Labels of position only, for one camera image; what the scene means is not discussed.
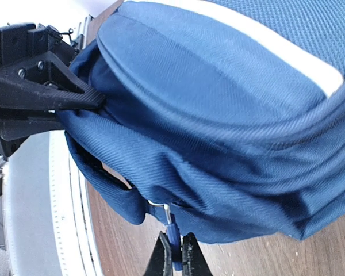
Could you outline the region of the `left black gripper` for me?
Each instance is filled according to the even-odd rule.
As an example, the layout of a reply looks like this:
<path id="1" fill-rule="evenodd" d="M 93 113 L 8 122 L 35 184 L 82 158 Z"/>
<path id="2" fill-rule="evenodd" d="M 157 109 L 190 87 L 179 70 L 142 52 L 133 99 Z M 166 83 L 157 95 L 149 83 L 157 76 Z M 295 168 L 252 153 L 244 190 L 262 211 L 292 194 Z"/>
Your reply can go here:
<path id="1" fill-rule="evenodd" d="M 0 28 L 0 155 L 10 157 L 31 135 L 61 129 L 58 110 L 103 104 L 105 97 L 70 71 L 77 54 L 50 25 Z"/>

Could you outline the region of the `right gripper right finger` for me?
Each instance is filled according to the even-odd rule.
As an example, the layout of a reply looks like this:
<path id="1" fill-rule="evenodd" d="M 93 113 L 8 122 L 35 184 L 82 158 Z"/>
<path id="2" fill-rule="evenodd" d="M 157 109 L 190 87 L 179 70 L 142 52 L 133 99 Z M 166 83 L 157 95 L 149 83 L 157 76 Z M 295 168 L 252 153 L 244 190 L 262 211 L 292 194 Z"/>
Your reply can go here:
<path id="1" fill-rule="evenodd" d="M 201 251 L 194 233 L 183 237 L 182 244 L 182 275 L 212 276 L 212 272 Z"/>

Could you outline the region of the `navy blue backpack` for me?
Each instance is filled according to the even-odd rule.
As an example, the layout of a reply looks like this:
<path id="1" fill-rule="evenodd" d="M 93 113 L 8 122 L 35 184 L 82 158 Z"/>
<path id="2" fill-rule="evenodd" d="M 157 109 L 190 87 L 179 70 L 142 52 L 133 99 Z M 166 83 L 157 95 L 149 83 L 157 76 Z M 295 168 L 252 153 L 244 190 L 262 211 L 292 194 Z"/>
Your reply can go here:
<path id="1" fill-rule="evenodd" d="M 58 118 L 124 219 L 230 243 L 345 214 L 345 1 L 125 1 L 71 70 L 102 93 Z"/>

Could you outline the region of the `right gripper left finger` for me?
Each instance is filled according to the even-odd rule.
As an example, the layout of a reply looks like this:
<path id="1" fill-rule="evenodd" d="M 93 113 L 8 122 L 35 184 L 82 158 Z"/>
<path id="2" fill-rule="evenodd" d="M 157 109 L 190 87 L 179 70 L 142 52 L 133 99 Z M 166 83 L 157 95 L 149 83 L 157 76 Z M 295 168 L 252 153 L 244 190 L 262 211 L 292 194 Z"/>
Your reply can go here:
<path id="1" fill-rule="evenodd" d="M 160 231 L 144 276 L 172 276 L 172 250 L 167 235 Z"/>

